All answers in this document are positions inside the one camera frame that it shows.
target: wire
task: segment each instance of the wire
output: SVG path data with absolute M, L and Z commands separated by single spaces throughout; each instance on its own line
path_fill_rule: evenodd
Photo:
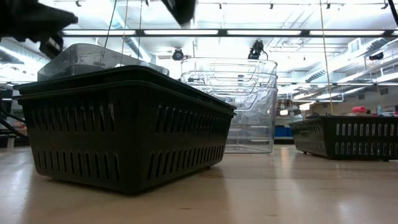
M 126 24 L 127 24 L 127 13 L 129 9 L 129 0 L 126 2 L 126 14 L 124 15 L 124 29 L 123 29 L 123 37 L 122 37 L 122 57 L 120 58 L 120 64 L 122 64 L 123 61 L 123 51 L 124 51 L 124 36 L 126 35 Z
M 114 0 L 113 11 L 112 11 L 112 16 L 111 16 L 111 21 L 109 22 L 108 34 L 106 35 L 106 40 L 105 40 L 104 48 L 106 48 L 106 44 L 108 43 L 109 32 L 111 31 L 112 22 L 113 22 L 113 16 L 114 16 L 114 12 L 115 12 L 115 10 L 116 10 L 116 3 L 117 3 L 117 2 L 118 2 L 118 0 Z
M 388 0 L 388 4 L 390 5 L 392 16 L 394 17 L 394 20 L 396 21 L 396 24 L 398 26 L 398 14 L 397 14 L 396 6 L 394 5 L 393 0 Z
M 331 101 L 331 85 L 330 85 L 330 78 L 329 78 L 328 56 L 326 55 L 325 30 L 324 30 L 324 26 L 323 26 L 322 0 L 319 0 L 319 8 L 321 9 L 321 24 L 322 24 L 322 37 L 323 37 L 323 53 L 325 54 L 326 74 L 327 74 L 327 77 L 328 77 L 329 100 L 330 100 L 330 112 L 331 112 L 331 115 L 334 115 L 334 113 L 333 113 L 333 103 L 332 103 L 332 101 Z

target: cable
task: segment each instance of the cable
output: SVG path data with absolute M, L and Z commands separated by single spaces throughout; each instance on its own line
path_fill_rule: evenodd
M 319 8 L 321 9 L 321 24 L 322 24 L 322 37 L 323 37 L 323 53 L 325 54 L 326 73 L 327 73 L 327 75 L 328 75 L 330 112 L 331 112 L 331 115 L 334 115 L 334 113 L 333 113 L 333 103 L 331 102 L 331 85 L 330 85 L 330 78 L 329 78 L 328 56 L 326 55 L 325 30 L 324 30 L 324 26 L 323 26 L 322 0 L 319 0 Z
M 398 14 L 393 0 L 388 0 L 388 5 L 390 5 L 392 16 L 394 17 L 394 20 L 396 21 L 396 24 L 398 26 Z
M 129 0 L 126 2 L 126 14 L 124 15 L 124 29 L 123 29 L 123 37 L 122 37 L 122 57 L 120 58 L 120 64 L 122 64 L 123 61 L 123 51 L 124 51 L 124 36 L 126 35 L 126 24 L 127 24 L 127 13 L 129 9 Z
M 118 1 L 118 0 L 114 0 L 113 11 L 112 11 L 112 16 L 111 16 L 111 22 L 109 22 L 108 34 L 106 35 L 106 40 L 105 40 L 104 48 L 106 48 L 106 44 L 108 43 L 109 32 L 111 31 L 112 21 L 113 21 L 114 12 L 115 12 L 115 10 L 116 10 L 116 3 L 117 3 L 117 1 Z
M 24 138 L 24 139 L 29 139 L 28 136 L 20 133 L 19 131 L 17 131 L 14 127 L 12 127 L 9 123 L 7 123 L 7 121 L 3 120 L 0 118 L 0 124 L 4 125 L 8 130 L 10 130 L 10 132 L 12 132 L 13 134 L 15 134 L 16 136 L 20 137 L 20 138 Z

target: ceiling duct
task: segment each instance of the ceiling duct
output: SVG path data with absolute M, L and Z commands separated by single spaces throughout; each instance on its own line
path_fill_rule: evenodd
M 364 39 L 357 38 L 348 44 L 348 50 L 328 61 L 329 73 L 353 63 L 358 57 L 368 57 L 391 43 L 395 38 Z M 327 74 L 325 63 L 313 68 L 305 75 L 305 82 L 309 83 Z

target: ceiling light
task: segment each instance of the ceiling light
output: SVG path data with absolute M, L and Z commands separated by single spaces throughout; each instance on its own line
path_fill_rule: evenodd
M 381 85 L 381 86 L 396 86 L 396 85 L 398 85 L 398 83 L 378 83 L 378 85 Z
M 146 35 L 216 35 L 218 30 L 144 30 Z
M 300 30 L 228 30 L 227 35 L 300 35 Z
M 287 115 L 289 112 L 287 110 L 281 110 L 279 112 L 280 115 Z
M 346 85 L 346 86 L 369 86 L 369 85 L 373 85 L 373 83 L 337 83 L 337 85 Z
M 330 94 L 329 93 L 325 93 L 325 94 L 317 96 L 317 99 L 326 99 L 326 98 L 335 97 L 335 96 L 338 96 L 338 95 L 340 95 L 340 93 L 330 93 Z
M 315 100 L 292 100 L 292 102 L 297 102 L 297 103 L 311 103 L 311 102 L 315 102 Z
M 363 90 L 363 89 L 364 89 L 364 87 L 355 88 L 355 89 L 352 89 L 352 90 L 348 90 L 348 91 L 345 92 L 344 94 L 355 93 L 356 91 Z
M 107 30 L 64 30 L 65 35 L 108 35 Z M 109 30 L 109 35 L 135 35 L 135 30 Z
M 376 83 L 385 82 L 385 81 L 393 80 L 396 78 L 398 78 L 398 73 L 392 73 L 392 74 L 382 75 L 378 78 L 374 78 L 373 82 L 376 82 Z
M 310 105 L 314 104 L 315 102 L 310 102 L 310 103 L 305 103 L 303 105 L 300 105 L 300 110 L 309 110 Z
M 384 30 L 313 30 L 310 35 L 382 35 Z
M 320 103 L 329 103 L 330 100 L 319 100 L 318 102 L 320 102 Z M 331 102 L 332 103 L 342 103 L 344 101 L 343 100 L 332 100 Z

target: wooden table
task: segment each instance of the wooden table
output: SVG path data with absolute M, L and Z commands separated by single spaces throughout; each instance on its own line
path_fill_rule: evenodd
M 137 196 L 41 177 L 29 148 L 0 149 L 0 223 L 398 223 L 398 162 L 275 148 Z

